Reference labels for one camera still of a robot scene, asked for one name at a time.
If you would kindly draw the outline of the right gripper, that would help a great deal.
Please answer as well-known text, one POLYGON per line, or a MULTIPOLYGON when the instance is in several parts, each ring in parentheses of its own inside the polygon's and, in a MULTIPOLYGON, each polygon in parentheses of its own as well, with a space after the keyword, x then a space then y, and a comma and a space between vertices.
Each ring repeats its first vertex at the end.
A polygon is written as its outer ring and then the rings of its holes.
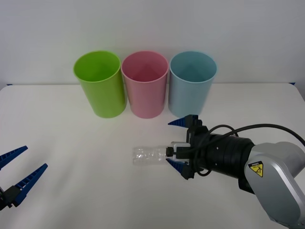
POLYGON ((183 118, 173 120, 168 125, 188 128, 186 133, 186 142, 190 144, 188 156, 189 164, 187 162, 178 162, 167 158, 166 161, 186 180, 194 179, 194 175, 198 174, 201 177, 209 175, 209 169, 203 168, 200 165, 200 160, 204 153, 201 147, 208 140, 208 128, 203 126, 202 120, 198 115, 189 114, 183 118))

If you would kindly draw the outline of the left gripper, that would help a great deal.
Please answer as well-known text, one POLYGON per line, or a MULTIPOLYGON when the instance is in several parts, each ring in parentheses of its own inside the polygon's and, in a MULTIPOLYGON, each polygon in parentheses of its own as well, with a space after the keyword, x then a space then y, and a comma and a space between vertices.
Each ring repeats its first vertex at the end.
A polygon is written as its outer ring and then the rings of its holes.
MULTIPOLYGON (((0 170, 27 149, 27 146, 22 146, 20 148, 1 155, 0 170)), ((0 210, 3 210, 5 207, 18 207, 26 198, 28 192, 33 188, 35 183, 42 176, 47 167, 48 165, 46 163, 43 164, 41 167, 29 174, 16 185, 13 185, 8 188, 6 191, 3 191, 3 189, 0 188, 0 210)))

